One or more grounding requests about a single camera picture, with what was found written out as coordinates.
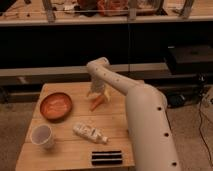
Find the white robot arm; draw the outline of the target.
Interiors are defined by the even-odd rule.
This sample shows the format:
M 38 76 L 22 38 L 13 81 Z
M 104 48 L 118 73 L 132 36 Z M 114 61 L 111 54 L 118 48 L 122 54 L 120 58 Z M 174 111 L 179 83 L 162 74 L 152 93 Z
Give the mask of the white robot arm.
M 90 92 L 105 84 L 125 96 L 126 119 L 136 171 L 181 171 L 166 115 L 167 99 L 157 88 L 112 72 L 105 57 L 87 63 Z

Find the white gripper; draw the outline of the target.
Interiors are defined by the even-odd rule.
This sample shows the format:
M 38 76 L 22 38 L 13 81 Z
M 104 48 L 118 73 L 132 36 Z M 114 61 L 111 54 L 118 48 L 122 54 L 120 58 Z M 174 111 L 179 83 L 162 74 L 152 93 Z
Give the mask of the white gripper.
M 105 88 L 106 86 L 103 80 L 99 79 L 98 77 L 92 76 L 90 90 L 87 92 L 86 97 L 90 97 L 94 93 L 103 93 L 105 101 L 110 102 L 110 91 Z

